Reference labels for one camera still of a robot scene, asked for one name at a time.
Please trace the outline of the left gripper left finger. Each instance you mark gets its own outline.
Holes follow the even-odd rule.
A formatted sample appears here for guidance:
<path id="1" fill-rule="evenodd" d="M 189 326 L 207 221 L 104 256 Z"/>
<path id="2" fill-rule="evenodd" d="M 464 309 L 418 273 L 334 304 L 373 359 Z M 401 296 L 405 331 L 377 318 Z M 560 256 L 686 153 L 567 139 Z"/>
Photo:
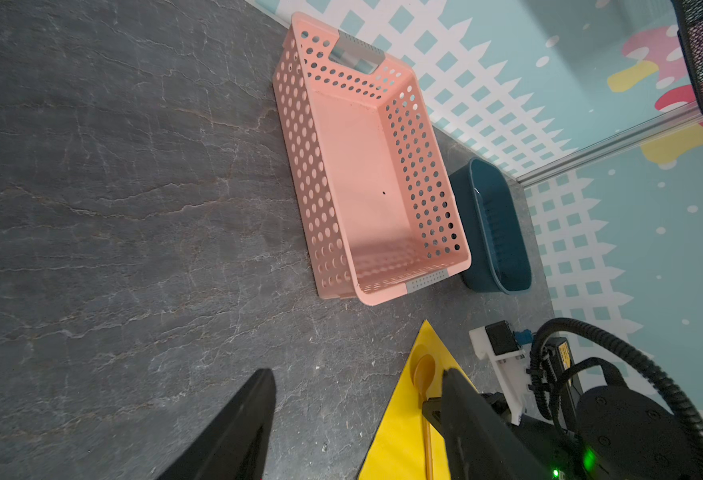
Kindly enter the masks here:
<path id="1" fill-rule="evenodd" d="M 276 410 L 272 370 L 259 369 L 162 479 L 261 479 Z"/>

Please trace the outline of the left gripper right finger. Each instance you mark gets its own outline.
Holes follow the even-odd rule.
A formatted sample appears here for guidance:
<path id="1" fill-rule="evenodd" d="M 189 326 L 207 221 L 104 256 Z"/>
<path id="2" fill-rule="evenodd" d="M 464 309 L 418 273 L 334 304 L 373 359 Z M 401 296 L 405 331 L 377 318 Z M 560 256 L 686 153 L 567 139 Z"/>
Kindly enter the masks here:
<path id="1" fill-rule="evenodd" d="M 443 372 L 441 428 L 453 479 L 549 479 L 489 402 L 457 369 Z"/>

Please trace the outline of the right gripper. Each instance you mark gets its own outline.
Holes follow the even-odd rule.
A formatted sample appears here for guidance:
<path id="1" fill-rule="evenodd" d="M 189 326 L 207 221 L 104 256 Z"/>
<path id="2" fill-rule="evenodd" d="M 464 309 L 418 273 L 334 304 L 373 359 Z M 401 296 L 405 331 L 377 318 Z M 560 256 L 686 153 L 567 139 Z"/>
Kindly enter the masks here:
<path id="1" fill-rule="evenodd" d="M 511 424 L 501 392 L 473 392 L 449 406 L 441 397 L 432 397 L 423 404 L 421 416 L 445 438 L 453 456 L 520 456 L 524 451 L 543 455 L 543 423 L 525 415 L 519 426 Z"/>

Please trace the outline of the yellow paper napkin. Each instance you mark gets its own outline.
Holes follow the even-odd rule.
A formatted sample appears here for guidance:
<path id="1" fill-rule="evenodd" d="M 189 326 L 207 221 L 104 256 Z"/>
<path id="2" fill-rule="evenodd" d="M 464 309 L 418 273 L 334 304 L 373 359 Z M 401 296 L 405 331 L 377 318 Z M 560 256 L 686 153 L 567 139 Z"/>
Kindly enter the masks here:
<path id="1" fill-rule="evenodd" d="M 413 383 L 413 372 L 417 362 L 426 355 L 435 360 L 435 375 L 427 390 L 429 398 L 441 396 L 441 376 L 445 370 L 461 368 L 435 333 L 433 326 L 429 322 L 423 322 L 373 443 L 365 456 L 359 478 L 425 478 L 421 397 Z"/>

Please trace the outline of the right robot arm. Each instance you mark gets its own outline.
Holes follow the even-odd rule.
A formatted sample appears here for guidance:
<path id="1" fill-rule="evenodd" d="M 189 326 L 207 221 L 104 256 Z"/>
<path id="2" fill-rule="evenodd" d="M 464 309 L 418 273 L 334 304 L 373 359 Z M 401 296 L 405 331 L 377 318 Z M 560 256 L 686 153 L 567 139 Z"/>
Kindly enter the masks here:
<path id="1" fill-rule="evenodd" d="M 501 383 L 481 393 L 419 358 L 421 431 L 453 479 L 703 479 L 703 416 L 653 360 L 587 322 L 471 332 Z"/>

